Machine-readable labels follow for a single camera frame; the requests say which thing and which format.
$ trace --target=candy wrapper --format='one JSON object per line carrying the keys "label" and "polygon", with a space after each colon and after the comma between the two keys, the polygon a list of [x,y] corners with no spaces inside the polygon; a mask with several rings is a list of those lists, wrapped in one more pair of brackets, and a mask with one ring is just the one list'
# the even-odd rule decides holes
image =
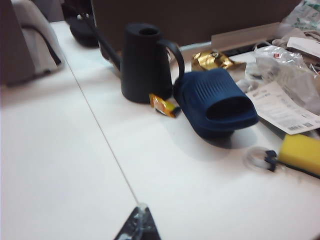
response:
{"label": "candy wrapper", "polygon": [[173,103],[169,101],[163,100],[161,97],[157,95],[151,93],[149,94],[149,97],[151,107],[158,110],[158,112],[167,115],[168,117],[176,118],[181,111],[180,107],[175,106]]}
{"label": "candy wrapper", "polygon": [[245,62],[235,62],[221,52],[204,51],[192,55],[191,70],[207,71],[223,68],[228,71],[235,82],[245,78]]}

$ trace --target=sponge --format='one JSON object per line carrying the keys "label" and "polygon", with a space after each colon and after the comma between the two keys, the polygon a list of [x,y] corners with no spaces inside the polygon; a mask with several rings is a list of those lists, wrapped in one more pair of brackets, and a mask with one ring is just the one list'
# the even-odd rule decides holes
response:
{"label": "sponge", "polygon": [[287,134],[278,160],[288,167],[320,177],[320,140],[301,134]]}

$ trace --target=desk surface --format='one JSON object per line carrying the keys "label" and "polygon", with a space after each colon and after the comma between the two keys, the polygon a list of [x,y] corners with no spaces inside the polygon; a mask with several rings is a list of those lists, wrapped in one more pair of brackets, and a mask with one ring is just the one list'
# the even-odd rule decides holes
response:
{"label": "desk surface", "polygon": [[281,139],[265,125],[209,144],[183,114],[172,119],[126,100],[99,50],[78,45],[65,22],[52,26],[94,116],[68,69],[1,90],[4,239],[112,239],[120,229],[136,203],[94,118],[163,240],[320,233],[318,179],[254,171],[242,160],[252,146],[279,149]]}
{"label": "desk surface", "polygon": [[[312,239],[320,234],[320,181],[291,169],[255,171],[249,147],[279,150],[261,122],[209,144],[182,113],[177,119],[126,100],[98,49],[81,47],[64,22],[52,25],[138,201],[147,203],[164,240]],[[251,53],[235,60],[254,61]]]}
{"label": "desk surface", "polygon": [[135,206],[67,65],[1,88],[1,239],[109,240]]}

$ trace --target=paper label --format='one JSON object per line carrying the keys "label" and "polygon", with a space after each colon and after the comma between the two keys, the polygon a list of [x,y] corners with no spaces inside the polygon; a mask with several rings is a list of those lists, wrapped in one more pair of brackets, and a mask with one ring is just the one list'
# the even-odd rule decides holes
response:
{"label": "paper label", "polygon": [[298,106],[273,81],[247,93],[258,115],[289,135],[320,128],[320,116]]}

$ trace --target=watering can spout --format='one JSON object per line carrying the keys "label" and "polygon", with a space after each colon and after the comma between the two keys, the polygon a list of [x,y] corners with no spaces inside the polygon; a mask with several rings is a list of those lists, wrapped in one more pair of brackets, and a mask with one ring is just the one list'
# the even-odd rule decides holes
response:
{"label": "watering can spout", "polygon": [[111,62],[113,62],[113,65],[120,71],[120,65],[121,65],[121,58],[116,53],[116,51],[111,47],[110,43],[105,39],[104,36],[97,30],[94,23],[88,18],[86,13],[81,14],[82,19],[86,22],[88,27],[91,29],[92,33],[100,43],[100,45],[104,48],[104,50],[107,52]]}

